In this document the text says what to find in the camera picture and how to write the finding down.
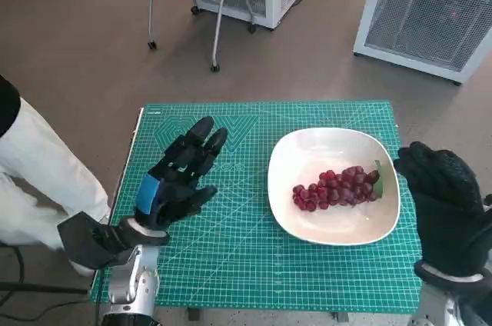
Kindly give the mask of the black left hand blue tape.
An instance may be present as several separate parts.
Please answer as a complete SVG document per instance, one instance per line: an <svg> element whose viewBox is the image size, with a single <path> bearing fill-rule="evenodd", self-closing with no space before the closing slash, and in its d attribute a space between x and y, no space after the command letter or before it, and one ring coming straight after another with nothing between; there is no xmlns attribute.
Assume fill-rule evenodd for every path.
<svg viewBox="0 0 492 326"><path fill-rule="evenodd" d="M198 214L217 193L214 185L198 187L228 138L226 128L212 131L213 127L213 118L203 117L179 135L148 170L136 198L134 218L140 226L164 231L172 223Z"/></svg>

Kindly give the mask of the black gloved right hand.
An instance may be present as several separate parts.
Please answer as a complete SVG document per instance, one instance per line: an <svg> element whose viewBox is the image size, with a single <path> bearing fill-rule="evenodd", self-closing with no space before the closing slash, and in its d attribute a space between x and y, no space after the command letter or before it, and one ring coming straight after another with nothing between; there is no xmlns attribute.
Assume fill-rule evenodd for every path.
<svg viewBox="0 0 492 326"><path fill-rule="evenodd" d="M491 196L481 195L468 164L414 141L398 150L394 168L414 200L423 261L454 277L482 272L491 249Z"/></svg>

